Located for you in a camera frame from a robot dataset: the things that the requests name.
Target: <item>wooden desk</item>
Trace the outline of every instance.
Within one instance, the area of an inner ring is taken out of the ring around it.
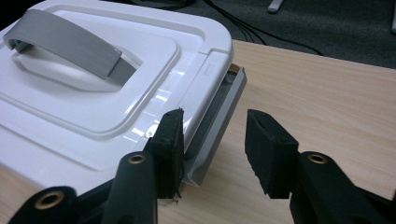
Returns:
[[[263,194],[244,152],[249,108],[335,159],[351,180],[391,199],[396,188],[396,71],[234,41],[247,85],[200,188],[161,203],[159,223],[292,223],[288,200]],[[39,191],[2,168],[0,223]]]

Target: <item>clamp jaw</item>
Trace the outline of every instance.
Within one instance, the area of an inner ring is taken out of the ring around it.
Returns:
[[[298,142],[269,114],[249,109],[247,159],[271,199],[290,198],[297,224],[396,223],[396,202],[356,187],[335,161]]]

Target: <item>white plastic casing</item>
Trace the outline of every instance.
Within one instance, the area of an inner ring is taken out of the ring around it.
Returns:
[[[137,70],[119,91],[84,91],[56,78],[92,74],[40,49],[20,54],[0,42],[2,164],[43,188],[81,194],[113,178],[120,158],[143,150],[163,114],[176,108],[184,110],[188,146],[232,62],[232,40],[221,24],[94,0],[32,8],[100,36]]]

